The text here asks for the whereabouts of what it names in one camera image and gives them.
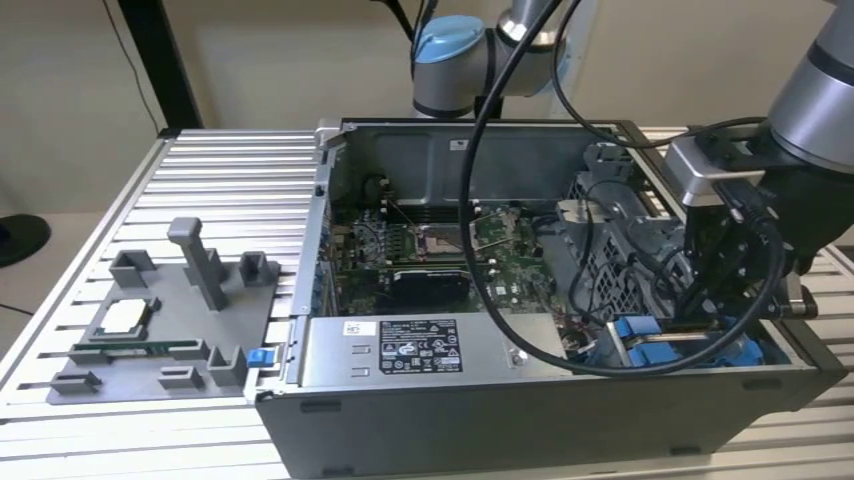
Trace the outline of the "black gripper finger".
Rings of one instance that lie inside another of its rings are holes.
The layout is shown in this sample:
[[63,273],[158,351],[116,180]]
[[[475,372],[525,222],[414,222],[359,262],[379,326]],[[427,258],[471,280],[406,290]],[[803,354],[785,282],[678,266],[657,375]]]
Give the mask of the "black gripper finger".
[[718,314],[737,318],[746,311],[766,279],[769,256],[766,236],[735,224],[703,248],[697,280]]
[[721,273],[721,247],[730,220],[722,206],[687,207],[685,255],[693,281],[675,305],[678,320],[691,320],[701,311]]

